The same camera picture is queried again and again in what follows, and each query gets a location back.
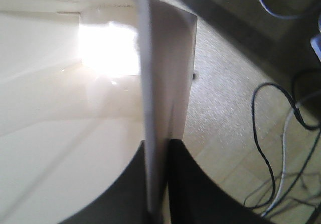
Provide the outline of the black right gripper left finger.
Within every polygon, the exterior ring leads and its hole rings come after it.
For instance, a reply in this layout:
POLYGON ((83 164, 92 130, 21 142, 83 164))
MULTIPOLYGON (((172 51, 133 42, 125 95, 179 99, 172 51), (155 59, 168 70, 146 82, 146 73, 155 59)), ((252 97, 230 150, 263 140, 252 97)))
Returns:
POLYGON ((145 142, 116 181, 88 206, 62 223, 148 223, 145 142))

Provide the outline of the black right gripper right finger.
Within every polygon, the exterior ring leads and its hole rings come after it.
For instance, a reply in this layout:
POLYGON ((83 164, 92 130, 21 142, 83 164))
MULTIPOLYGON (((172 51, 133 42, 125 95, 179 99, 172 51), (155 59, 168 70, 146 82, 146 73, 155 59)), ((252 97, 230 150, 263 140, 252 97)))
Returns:
POLYGON ((167 160, 172 223, 268 223, 216 185, 182 140, 170 140, 167 160))

